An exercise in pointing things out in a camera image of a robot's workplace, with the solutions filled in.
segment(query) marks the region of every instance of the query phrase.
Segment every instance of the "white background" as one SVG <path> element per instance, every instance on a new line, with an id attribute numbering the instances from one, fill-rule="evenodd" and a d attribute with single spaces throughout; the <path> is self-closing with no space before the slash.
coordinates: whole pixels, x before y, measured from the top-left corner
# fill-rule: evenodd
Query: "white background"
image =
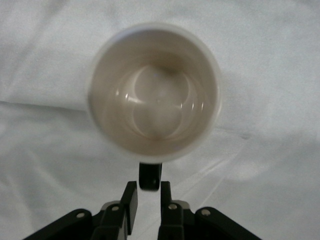
<path id="1" fill-rule="evenodd" d="M 264 240 L 320 238 L 320 1 L 2 0 L 0 239 L 119 200 L 138 162 L 89 121 L 85 81 L 115 33 L 165 22 L 197 35 L 223 74 L 219 122 L 163 165 L 172 197 L 211 206 Z M 138 192 L 129 240 L 156 240 L 160 193 Z"/>

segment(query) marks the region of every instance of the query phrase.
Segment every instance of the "white mug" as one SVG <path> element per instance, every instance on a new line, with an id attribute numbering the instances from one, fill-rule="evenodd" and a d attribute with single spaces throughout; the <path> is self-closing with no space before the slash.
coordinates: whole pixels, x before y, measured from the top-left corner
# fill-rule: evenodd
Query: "white mug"
<path id="1" fill-rule="evenodd" d="M 209 135 L 221 109 L 220 78 L 211 51 L 193 34 L 166 23 L 135 25 L 97 53 L 88 111 L 111 150 L 159 164 Z"/>

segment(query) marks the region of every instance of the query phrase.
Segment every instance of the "cup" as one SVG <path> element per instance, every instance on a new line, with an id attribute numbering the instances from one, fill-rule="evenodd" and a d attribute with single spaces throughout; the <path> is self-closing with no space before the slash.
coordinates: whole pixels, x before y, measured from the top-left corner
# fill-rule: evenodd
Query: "cup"
<path id="1" fill-rule="evenodd" d="M 161 164 L 194 150 L 221 109 L 220 69 L 193 34 L 144 23 L 113 36 L 88 80 L 89 114 L 110 149 Z"/>

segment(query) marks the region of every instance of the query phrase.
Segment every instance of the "white sheet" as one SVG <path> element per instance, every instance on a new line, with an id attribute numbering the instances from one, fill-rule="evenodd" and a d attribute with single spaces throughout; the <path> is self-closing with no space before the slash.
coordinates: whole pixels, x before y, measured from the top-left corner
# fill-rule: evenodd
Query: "white sheet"
<path id="1" fill-rule="evenodd" d="M 172 197 L 215 207 L 264 240 L 320 238 L 320 2 L 0 3 L 0 239 L 118 200 L 138 163 L 85 112 L 86 72 L 113 34 L 166 22 L 197 35 L 224 76 L 216 129 L 164 164 Z M 156 240 L 160 193 L 139 191 L 130 240 Z"/>

